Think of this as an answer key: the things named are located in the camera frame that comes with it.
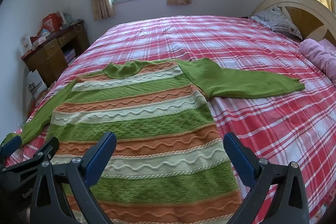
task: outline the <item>wooden headboard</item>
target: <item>wooden headboard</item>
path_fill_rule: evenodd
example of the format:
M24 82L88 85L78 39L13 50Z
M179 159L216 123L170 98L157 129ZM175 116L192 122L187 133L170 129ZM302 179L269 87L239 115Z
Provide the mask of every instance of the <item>wooden headboard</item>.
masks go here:
M322 3L317 0L264 0L252 15L274 4L298 27L303 39L321 41L326 38L336 45L336 16Z

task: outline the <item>red plaid bedsheet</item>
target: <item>red plaid bedsheet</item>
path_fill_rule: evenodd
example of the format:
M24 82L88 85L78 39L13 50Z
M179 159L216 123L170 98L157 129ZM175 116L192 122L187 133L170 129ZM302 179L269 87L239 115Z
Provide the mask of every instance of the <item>red plaid bedsheet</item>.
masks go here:
M202 57L222 67L276 72L305 84L303 91L266 99L215 98L209 107L220 132L234 132L258 157L281 165L299 163L315 223L335 196L336 87L300 55L295 42L251 19L178 16L113 27L64 71L39 107L77 75L101 70L110 62ZM31 158L45 133L46 129L17 150L7 165ZM245 197L248 189L236 178ZM256 223L274 192L272 187Z

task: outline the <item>sweater sleeve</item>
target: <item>sweater sleeve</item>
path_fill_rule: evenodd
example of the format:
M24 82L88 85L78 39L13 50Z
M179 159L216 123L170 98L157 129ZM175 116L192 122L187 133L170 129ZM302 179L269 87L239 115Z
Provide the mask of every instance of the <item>sweater sleeve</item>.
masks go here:
M303 90L304 84L277 73L221 68L209 58L176 60L183 73L207 98L266 98Z
M76 84L76 79L70 82L66 87L64 87L62 90L60 90L56 95L54 95L52 98L50 98L44 105L41 107L34 115L34 117L31 119L30 122L26 123L22 129L21 133L21 140L22 145L30 142L35 137L37 137L43 127L50 123L51 115L53 113L53 110L60 106L68 97L70 94L72 88ZM11 140L13 137L15 137L16 134L10 133L6 136L3 143L7 143L9 140Z

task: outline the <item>blue gripper pad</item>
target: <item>blue gripper pad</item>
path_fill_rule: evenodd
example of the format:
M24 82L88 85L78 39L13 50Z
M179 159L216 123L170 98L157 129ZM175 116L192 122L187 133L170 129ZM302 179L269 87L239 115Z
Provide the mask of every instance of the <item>blue gripper pad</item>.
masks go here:
M13 154L22 144L21 137L19 135L15 136L8 143L3 145L0 149L1 155L8 158Z
M256 169L248 159L248 157L245 155L242 148L237 143L240 142L238 138L236 140L231 136L233 133L227 133L224 135L223 138L223 146L224 149L229 156L233 166L235 167L242 183L245 186L248 186L250 188L253 188L255 184L257 183L256 178Z
M85 168L84 183L89 188L97 184L101 174L103 173L107 163L109 162L117 145L117 137L114 133L105 133L102 139L94 146L91 147L85 154L96 150L91 156Z

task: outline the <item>metal bolt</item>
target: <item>metal bolt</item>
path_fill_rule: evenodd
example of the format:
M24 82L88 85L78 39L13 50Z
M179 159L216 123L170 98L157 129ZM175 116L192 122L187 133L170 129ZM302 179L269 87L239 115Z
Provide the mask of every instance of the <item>metal bolt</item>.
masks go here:
M49 162L46 160L42 163L42 167L47 167L49 165Z
M265 158L261 158L261 159L259 159L259 162L260 162L262 165L266 165L266 164L268 164L268 160L265 159Z
M298 168L298 167L299 167L299 165L298 165L295 161L292 161L292 162L291 162L291 166L292 166L293 168Z
M74 164L77 164L77 163L79 163L80 161L81 161L81 158L80 158L80 157L75 157L75 158L72 159L72 163L74 163Z

